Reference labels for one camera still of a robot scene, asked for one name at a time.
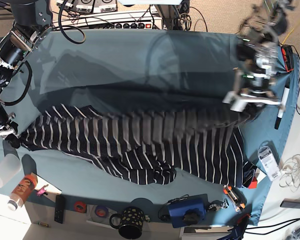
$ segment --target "red tape roll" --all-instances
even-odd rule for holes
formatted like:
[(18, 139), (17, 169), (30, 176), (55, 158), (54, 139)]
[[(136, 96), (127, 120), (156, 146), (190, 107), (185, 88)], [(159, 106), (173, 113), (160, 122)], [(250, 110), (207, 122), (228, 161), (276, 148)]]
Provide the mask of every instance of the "red tape roll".
[(77, 201), (74, 204), (74, 210), (78, 213), (84, 214), (87, 211), (87, 204), (82, 201)]

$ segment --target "mug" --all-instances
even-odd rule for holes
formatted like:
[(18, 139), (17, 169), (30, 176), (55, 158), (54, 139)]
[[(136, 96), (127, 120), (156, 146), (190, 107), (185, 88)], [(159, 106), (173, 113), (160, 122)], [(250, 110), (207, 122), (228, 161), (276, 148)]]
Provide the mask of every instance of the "mug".
[[(120, 224), (114, 225), (113, 218), (120, 218)], [(144, 212), (137, 207), (129, 206), (122, 214), (115, 213), (109, 219), (110, 226), (119, 229), (119, 234), (125, 239), (138, 239), (142, 235), (144, 226)]]

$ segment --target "striped shirt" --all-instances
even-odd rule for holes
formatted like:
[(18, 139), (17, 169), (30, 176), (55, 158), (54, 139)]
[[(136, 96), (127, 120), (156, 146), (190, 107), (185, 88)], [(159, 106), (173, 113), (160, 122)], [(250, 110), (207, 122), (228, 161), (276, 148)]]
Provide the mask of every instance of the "striped shirt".
[(40, 115), (22, 134), (31, 151), (52, 149), (85, 159), (112, 176), (168, 184), (180, 168), (206, 181), (241, 187), (247, 112), (211, 109), (100, 114), (63, 104)]

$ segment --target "black marker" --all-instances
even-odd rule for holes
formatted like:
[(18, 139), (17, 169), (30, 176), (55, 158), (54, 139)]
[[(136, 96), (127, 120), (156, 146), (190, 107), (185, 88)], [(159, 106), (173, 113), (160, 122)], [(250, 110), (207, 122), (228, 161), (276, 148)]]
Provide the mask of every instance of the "black marker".
[(279, 128), (281, 119), (282, 119), (282, 117), (284, 115), (284, 112), (286, 110), (286, 103), (287, 103), (287, 100), (288, 100), (289, 91), (290, 91), (290, 78), (285, 82), (283, 95), (282, 95), (282, 99), (281, 99), (281, 108), (279, 108), (279, 112), (278, 112), (278, 115), (277, 115), (276, 120), (275, 120), (275, 125), (274, 125), (275, 129)]

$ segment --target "orange bottle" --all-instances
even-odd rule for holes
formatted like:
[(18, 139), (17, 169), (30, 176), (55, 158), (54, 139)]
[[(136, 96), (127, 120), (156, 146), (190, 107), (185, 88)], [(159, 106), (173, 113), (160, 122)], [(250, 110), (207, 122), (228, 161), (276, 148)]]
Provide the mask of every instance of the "orange bottle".
[(8, 208), (12, 211), (17, 210), (17, 208), (21, 208), (27, 198), (30, 196), (32, 191), (37, 186), (37, 179), (32, 175), (25, 175), (21, 182), (15, 187), (10, 195), (10, 200), (8, 202)]

